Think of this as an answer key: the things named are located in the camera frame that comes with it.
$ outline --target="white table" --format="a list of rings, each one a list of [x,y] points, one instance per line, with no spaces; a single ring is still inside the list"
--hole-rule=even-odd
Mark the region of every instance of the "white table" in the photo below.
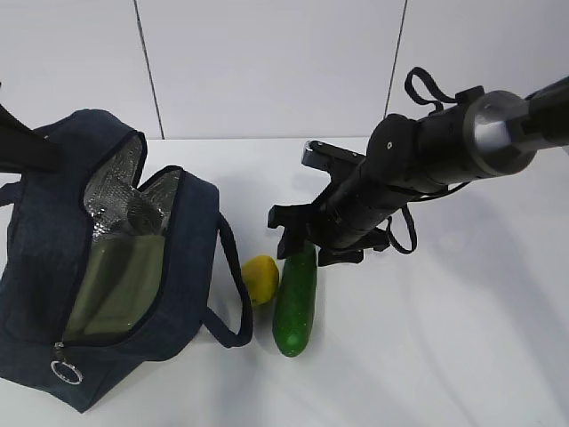
[[[275,255],[269,208],[308,202],[327,183],[301,166],[303,143],[151,141],[145,176],[178,164],[214,182],[242,261]],[[413,206],[415,254],[319,270],[312,340],[296,359],[278,353],[260,310],[250,345],[225,350],[200,334],[84,415],[0,381],[2,425],[569,425],[568,187],[569,157],[551,150],[517,176]],[[9,208],[0,214],[5,225]],[[235,329],[220,257],[212,282],[211,305]]]

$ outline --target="bag strap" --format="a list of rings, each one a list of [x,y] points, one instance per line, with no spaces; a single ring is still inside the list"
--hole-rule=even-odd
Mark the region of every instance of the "bag strap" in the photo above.
[[[16,203],[20,197],[23,190],[23,185],[21,181],[10,182],[3,185],[0,188],[0,206],[11,205]]]
[[[217,314],[209,307],[206,308],[204,318],[205,327],[212,333],[212,335],[220,342],[223,347],[241,347],[246,345],[252,338],[252,308],[249,293],[245,287],[243,278],[241,277],[241,266],[239,264],[239,256],[237,254],[237,247],[233,231],[229,227],[227,220],[221,215],[218,220],[218,229],[220,232],[221,245],[223,252],[228,260],[231,276],[235,281],[237,291],[241,297],[242,311],[241,311],[241,327],[238,333],[232,332],[228,326],[223,323]]]

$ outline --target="yellow lemon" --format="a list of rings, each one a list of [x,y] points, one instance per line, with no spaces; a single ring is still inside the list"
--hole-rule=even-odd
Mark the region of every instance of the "yellow lemon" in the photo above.
[[[278,267],[268,255],[255,256],[243,264],[241,275],[253,307],[269,302],[278,289]]]

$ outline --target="metal ring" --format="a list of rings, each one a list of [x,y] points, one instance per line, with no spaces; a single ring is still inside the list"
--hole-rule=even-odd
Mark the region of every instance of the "metal ring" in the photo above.
[[[67,376],[65,376],[64,374],[62,374],[57,368],[58,365],[63,365],[64,367],[69,369],[71,372],[73,372],[76,375],[77,379],[75,381],[73,381],[72,379],[70,379]],[[81,374],[81,371],[68,362],[59,362],[58,360],[54,360],[52,362],[52,371],[64,383],[71,384],[71,385],[79,385],[80,383],[83,382],[83,374]]]

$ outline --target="cucumber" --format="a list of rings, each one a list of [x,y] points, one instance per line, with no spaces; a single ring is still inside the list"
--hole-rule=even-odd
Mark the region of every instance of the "cucumber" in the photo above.
[[[302,353],[309,343],[317,291],[317,252],[309,242],[300,254],[284,261],[276,294],[273,336],[286,357]]]

